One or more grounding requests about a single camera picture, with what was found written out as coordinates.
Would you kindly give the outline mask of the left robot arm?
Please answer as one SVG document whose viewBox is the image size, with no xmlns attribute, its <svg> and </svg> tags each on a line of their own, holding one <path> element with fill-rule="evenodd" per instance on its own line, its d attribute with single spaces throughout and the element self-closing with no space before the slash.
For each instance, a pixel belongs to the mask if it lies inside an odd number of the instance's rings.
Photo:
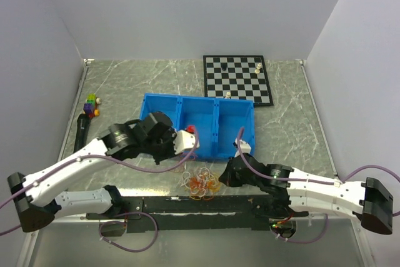
<svg viewBox="0 0 400 267">
<path fill-rule="evenodd" d="M 16 172 L 7 179 L 19 228 L 25 233 L 42 229 L 55 219 L 94 213 L 117 218 L 124 211 L 124 199 L 117 187 L 105 185 L 94 191 L 68 189 L 84 176 L 110 166 L 126 165 L 139 154 L 153 157 L 155 164 L 191 149 L 195 135 L 173 127 L 162 112 L 144 119 L 114 123 L 99 136 L 56 164 L 24 175 Z"/>
</svg>

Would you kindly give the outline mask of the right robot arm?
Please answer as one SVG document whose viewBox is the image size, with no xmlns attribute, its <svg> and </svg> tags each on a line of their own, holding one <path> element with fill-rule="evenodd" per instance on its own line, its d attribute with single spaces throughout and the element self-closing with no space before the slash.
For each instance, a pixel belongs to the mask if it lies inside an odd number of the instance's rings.
<svg viewBox="0 0 400 267">
<path fill-rule="evenodd" d="M 248 153 L 227 162 L 219 182 L 238 188 L 255 186 L 267 194 L 258 215 L 284 219 L 309 213 L 324 213 L 359 221 L 373 233 L 393 232 L 393 196 L 375 178 L 364 181 L 329 179 L 281 164 L 262 164 Z"/>
</svg>

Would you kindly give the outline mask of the blue three-compartment plastic bin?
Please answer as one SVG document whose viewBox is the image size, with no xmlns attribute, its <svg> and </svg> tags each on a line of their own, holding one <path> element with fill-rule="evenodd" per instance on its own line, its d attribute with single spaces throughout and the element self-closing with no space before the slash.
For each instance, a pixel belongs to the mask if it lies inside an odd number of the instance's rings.
<svg viewBox="0 0 400 267">
<path fill-rule="evenodd" d="M 163 112 L 177 130 L 194 126 L 199 135 L 200 147 L 195 151 L 198 160 L 225 161 L 233 157 L 233 142 L 241 127 L 242 139 L 251 147 L 256 146 L 254 105 L 252 101 L 206 98 L 170 94 L 144 95 L 140 118 L 149 113 Z"/>
</svg>

